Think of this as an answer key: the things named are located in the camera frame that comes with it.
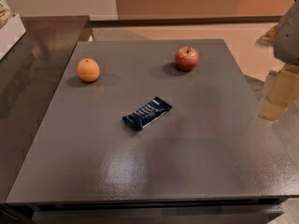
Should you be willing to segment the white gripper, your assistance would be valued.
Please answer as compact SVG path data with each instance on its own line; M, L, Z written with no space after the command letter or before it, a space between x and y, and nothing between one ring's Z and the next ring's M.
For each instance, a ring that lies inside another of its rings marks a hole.
M299 98L299 0L279 20L274 38L274 56L286 63L270 70L263 86L258 117L276 122Z

